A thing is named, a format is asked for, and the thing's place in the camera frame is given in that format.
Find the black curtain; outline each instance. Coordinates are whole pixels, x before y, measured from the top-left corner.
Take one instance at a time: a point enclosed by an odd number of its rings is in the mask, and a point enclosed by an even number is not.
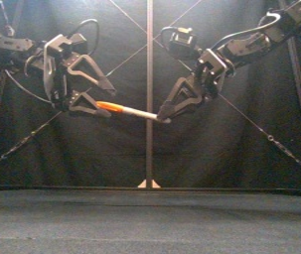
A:
[[[7,1],[13,18],[18,1]],[[201,48],[228,34],[258,26],[276,1],[155,0],[155,36],[164,27],[193,28]],[[50,40],[80,22],[100,22],[100,46],[93,55],[114,84],[110,97],[90,95],[147,110],[147,19],[144,0],[26,1],[19,38]],[[94,28],[82,30],[94,43]],[[155,42],[155,112],[189,71]],[[15,75],[45,96],[42,81]],[[88,85],[74,84],[80,90]],[[0,155],[58,113],[51,105],[7,82],[0,107]],[[301,167],[267,140],[234,109],[271,134],[301,160],[301,112],[287,45],[238,70],[223,96],[199,111],[155,123],[153,176],[168,188],[301,188]],[[64,113],[34,141],[0,163],[0,185],[137,187],[147,178],[147,122],[133,116],[72,117]]]

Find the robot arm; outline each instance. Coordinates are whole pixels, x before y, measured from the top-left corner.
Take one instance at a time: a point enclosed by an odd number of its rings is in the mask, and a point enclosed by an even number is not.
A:
[[[72,33],[70,38],[58,35],[49,42],[41,43],[0,34],[0,67],[39,76],[55,108],[70,111],[74,115],[109,117],[109,111],[97,106],[90,95],[73,88],[72,82],[85,78],[110,95],[116,94],[113,84],[86,52],[86,39],[80,33]]]
[[[235,70],[259,60],[301,34],[301,0],[284,10],[268,12],[258,28],[224,37],[204,52],[196,46],[197,38],[191,29],[165,28],[163,33],[167,31],[173,31],[169,47],[165,46],[169,54],[179,60],[196,60],[197,67],[187,78],[179,79],[161,106],[161,120],[196,110],[205,101],[213,100]]]

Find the gray floor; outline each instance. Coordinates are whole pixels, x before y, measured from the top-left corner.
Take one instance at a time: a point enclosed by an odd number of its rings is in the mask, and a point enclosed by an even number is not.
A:
[[[301,196],[0,190],[0,253],[301,253]]]

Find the metal pole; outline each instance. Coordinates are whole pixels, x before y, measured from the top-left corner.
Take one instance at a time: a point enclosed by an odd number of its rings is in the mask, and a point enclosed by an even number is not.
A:
[[[153,113],[153,0],[148,0],[148,101],[147,110]],[[147,188],[153,188],[153,121],[147,120]]]

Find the orange object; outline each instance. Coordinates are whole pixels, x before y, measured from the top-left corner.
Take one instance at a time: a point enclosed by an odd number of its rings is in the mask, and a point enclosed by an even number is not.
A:
[[[110,102],[97,101],[97,106],[114,112],[124,112],[124,106]]]

